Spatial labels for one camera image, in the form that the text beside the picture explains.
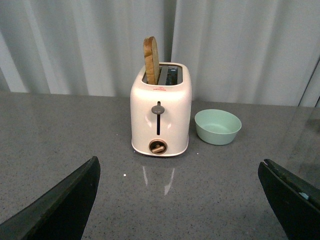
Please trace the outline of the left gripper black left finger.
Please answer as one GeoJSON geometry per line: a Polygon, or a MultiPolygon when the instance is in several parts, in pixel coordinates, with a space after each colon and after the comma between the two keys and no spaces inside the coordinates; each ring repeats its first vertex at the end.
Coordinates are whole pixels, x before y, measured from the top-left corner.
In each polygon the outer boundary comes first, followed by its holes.
{"type": "Polygon", "coordinates": [[[0,225],[2,240],[80,240],[96,199],[96,156],[0,225]]]}

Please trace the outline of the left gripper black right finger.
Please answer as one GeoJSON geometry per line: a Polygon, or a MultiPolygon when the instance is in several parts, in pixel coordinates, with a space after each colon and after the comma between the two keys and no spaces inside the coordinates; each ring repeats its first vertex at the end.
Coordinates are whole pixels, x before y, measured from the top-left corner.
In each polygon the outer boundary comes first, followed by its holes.
{"type": "Polygon", "coordinates": [[[258,178],[289,240],[320,238],[320,190],[270,159],[258,166],[258,178]]]}

